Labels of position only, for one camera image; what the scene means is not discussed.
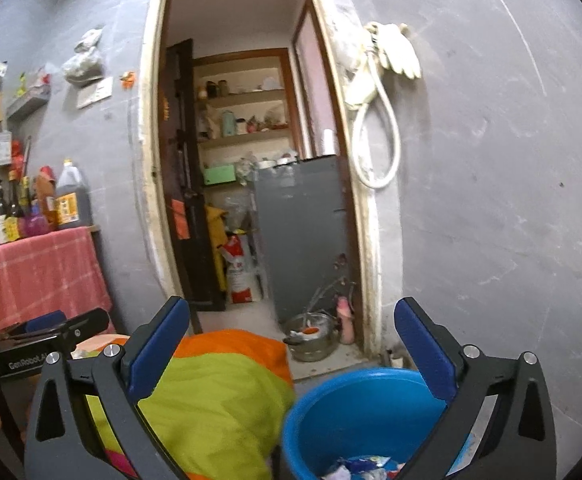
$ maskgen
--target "metal pot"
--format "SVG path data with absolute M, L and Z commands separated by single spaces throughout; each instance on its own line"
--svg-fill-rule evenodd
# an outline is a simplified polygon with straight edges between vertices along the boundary
M 307 327 L 318 327 L 319 332 L 311 338 L 292 335 L 292 332 L 302 332 Z M 328 314 L 320 312 L 292 317 L 284 324 L 283 329 L 287 336 L 283 341 L 289 347 L 291 357 L 305 363 L 321 361 L 328 357 L 338 347 L 340 340 L 335 320 Z

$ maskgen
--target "checkered towel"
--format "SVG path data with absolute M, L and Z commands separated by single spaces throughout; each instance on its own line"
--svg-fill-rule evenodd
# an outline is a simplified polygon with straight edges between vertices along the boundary
M 54 310 L 111 308 L 87 227 L 0 246 L 0 329 Z

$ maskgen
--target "gray cabinet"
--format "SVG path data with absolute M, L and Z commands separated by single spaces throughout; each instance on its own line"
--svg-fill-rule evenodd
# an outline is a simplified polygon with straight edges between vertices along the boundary
M 282 324 L 305 309 L 316 289 L 342 274 L 334 269 L 338 255 L 347 253 L 337 157 L 258 170 L 249 185 L 263 287 Z M 347 286 L 341 289 L 348 293 Z M 332 310 L 334 294 L 315 310 Z

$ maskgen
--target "red and white bag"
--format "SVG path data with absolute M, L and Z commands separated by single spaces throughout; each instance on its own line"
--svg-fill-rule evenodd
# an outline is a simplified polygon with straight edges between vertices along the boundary
M 226 281 L 231 303 L 260 301 L 262 294 L 253 262 L 249 261 L 251 255 L 247 252 L 245 256 L 240 238 L 237 235 L 230 236 L 229 241 L 219 250 L 228 264 Z

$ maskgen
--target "ceiling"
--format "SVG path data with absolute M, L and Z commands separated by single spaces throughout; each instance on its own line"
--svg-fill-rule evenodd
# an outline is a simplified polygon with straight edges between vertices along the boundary
M 167 44 L 193 38 L 284 34 L 288 41 L 304 0 L 171 0 Z

